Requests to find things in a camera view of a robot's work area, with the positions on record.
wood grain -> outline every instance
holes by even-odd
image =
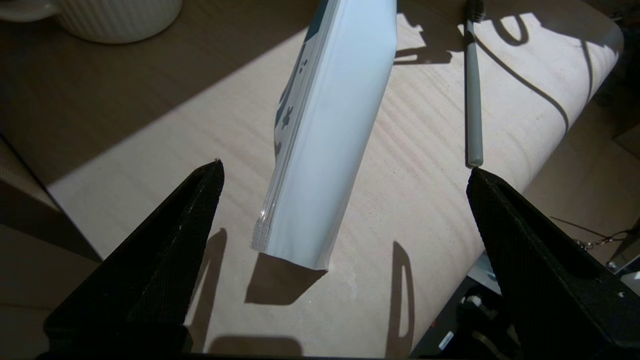
[[[52,24],[3,26],[3,37],[20,36],[4,52],[1,130],[102,256],[194,168],[222,159],[212,234],[224,229],[227,242],[217,290],[200,299],[201,282],[186,319],[205,334],[204,350],[241,353],[285,338],[306,356],[406,356],[483,249],[465,195],[463,3],[400,2],[398,64],[328,273],[287,287],[303,291],[291,304],[246,302],[274,114],[313,7],[186,1],[164,33],[121,47]],[[621,33],[578,1],[492,0],[487,9],[490,20],[476,27],[484,168],[523,190],[611,70]],[[394,257],[394,242],[408,261]],[[281,270],[264,276],[308,281]],[[396,323],[399,333],[388,334]],[[212,346],[230,337],[241,341]]]

white sticker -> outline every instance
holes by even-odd
[[[440,350],[444,350],[445,347],[447,347],[447,345],[449,344],[449,342],[451,341],[451,339],[453,339],[453,332],[449,331],[445,336],[444,339],[442,339],[442,341],[440,342],[440,344],[438,345],[438,348],[440,348]]]

mug handle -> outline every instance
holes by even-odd
[[[0,1],[0,20],[31,22],[58,13],[53,0],[11,0]]]

wooden table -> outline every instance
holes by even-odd
[[[401,1],[398,57],[320,276],[249,249],[273,121],[315,4],[186,0],[160,35],[1,24],[0,130],[106,257],[197,166],[227,173],[186,323],[194,351],[405,356],[483,250],[465,187],[463,3]],[[487,1],[484,168],[523,190],[614,65],[574,1]]]

gray toothbrush handle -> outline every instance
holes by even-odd
[[[467,164],[478,167],[483,163],[482,104],[480,101],[480,71],[476,47],[476,34],[471,20],[467,20]]]

